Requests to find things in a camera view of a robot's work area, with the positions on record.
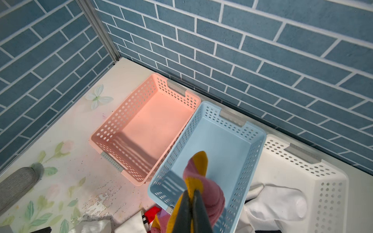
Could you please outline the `purple striped sock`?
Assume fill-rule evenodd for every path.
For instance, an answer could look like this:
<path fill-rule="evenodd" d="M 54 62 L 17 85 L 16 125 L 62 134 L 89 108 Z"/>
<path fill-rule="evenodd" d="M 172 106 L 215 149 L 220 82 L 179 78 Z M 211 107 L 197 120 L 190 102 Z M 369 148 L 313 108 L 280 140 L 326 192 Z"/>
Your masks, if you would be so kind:
<path fill-rule="evenodd" d="M 193 155 L 188 161 L 188 164 L 183 173 L 183 179 L 186 184 L 186 191 L 189 193 L 191 201 L 193 201 L 194 191 L 199 190 L 211 227 L 215 225 L 219 217 L 223 213 L 225 206 L 225 197 L 222 189 L 212 180 L 206 177 L 208 167 L 208 157 L 204 151 L 200 151 Z M 178 209 L 181 196 L 176 203 L 175 208 Z M 161 216 L 157 214 L 150 229 L 151 233 L 172 233 L 172 222 L 176 217 L 176 213 L 166 214 Z"/>

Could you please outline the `white sock black stripes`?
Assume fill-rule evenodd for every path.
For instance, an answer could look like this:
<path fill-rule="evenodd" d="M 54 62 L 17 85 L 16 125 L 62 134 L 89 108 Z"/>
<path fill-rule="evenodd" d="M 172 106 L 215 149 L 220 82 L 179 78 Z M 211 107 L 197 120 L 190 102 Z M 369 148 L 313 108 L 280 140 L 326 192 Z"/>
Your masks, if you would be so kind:
<path fill-rule="evenodd" d="M 245 200 L 237 233 L 282 233 L 282 222 L 301 221 L 308 212 L 305 195 L 298 189 L 258 184 Z"/>

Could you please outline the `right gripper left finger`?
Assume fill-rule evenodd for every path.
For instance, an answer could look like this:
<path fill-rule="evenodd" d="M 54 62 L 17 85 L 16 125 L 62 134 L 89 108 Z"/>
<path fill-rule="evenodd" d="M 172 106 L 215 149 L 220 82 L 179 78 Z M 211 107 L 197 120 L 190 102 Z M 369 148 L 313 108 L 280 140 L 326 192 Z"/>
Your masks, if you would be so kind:
<path fill-rule="evenodd" d="M 192 201 L 188 191 L 184 191 L 178 209 L 175 208 L 176 217 L 172 222 L 172 233 L 193 233 Z"/>

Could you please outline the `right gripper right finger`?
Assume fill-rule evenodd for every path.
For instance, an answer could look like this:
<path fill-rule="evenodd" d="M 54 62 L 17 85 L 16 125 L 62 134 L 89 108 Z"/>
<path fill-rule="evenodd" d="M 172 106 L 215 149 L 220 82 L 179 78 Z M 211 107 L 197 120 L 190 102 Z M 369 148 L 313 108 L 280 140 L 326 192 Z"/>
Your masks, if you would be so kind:
<path fill-rule="evenodd" d="M 195 233 L 213 233 L 205 204 L 199 190 L 194 191 L 192 201 L 193 231 Z"/>

